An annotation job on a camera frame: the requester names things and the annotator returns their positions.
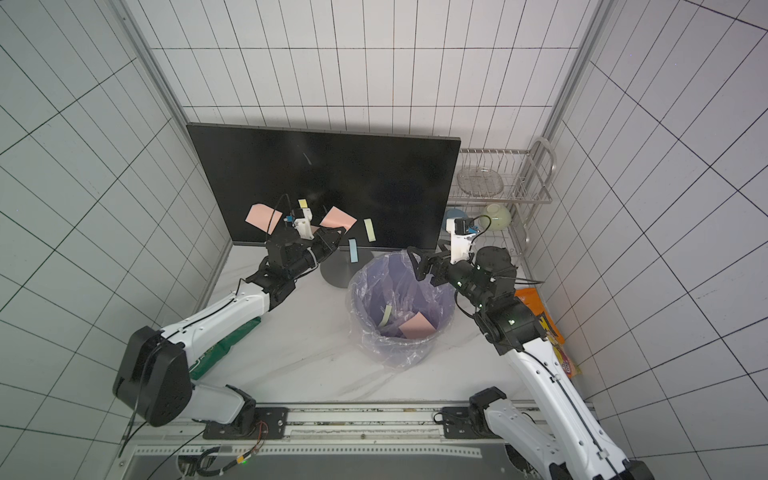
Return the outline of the blue sticky flag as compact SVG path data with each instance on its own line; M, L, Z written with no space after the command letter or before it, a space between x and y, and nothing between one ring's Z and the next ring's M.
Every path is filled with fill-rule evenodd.
M357 241L354 238L348 240L349 244L349 259L351 264L359 262Z

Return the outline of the pink sticky note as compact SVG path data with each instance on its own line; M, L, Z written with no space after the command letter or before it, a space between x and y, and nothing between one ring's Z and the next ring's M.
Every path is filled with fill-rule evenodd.
M357 220L337 207L332 207L320 222L325 228L344 228L349 231Z
M399 330L409 340L424 339L436 332L436 328L422 313L417 313L402 323Z
M268 205L253 204L246 215L245 222L267 235L271 235L283 218L283 213Z

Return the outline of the yellow-green sticky flag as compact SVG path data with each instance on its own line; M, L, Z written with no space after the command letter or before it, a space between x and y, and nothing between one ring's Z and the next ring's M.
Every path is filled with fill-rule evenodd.
M366 229L366 235L367 235L368 241L370 243L375 242L376 241L376 234L375 234L375 230L374 230L374 226L373 226L372 220L370 218L366 218L364 220L364 226L365 226L365 229Z

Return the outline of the green narrow sticky flag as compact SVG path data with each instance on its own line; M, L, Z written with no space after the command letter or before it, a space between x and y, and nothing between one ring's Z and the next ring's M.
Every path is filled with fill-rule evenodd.
M378 328L384 329L386 327L389 327L392 324L392 317L393 317L393 305L391 303L388 303L384 308L382 319L378 324Z

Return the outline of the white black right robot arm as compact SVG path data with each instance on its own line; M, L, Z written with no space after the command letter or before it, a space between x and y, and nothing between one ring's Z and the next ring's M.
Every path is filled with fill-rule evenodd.
M650 479L610 438L579 396L548 338L548 323L517 297L517 268L507 250L483 247L470 260L447 251L407 250L417 280L448 284L474 307L471 318L533 396L549 429L543 431L496 387L470 399L471 423L502 439L544 479Z

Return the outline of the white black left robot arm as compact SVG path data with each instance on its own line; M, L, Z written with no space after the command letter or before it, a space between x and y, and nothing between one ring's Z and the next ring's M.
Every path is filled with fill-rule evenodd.
M295 227L275 232L256 272L229 296L162 329L135 331L112 387L114 396L153 427L189 419L213 431L226 429L235 438L252 434L258 422L255 400L232 386L197 382L189 370L238 328L281 305L300 278L338 249L346 230L317 227L310 232L309 239Z

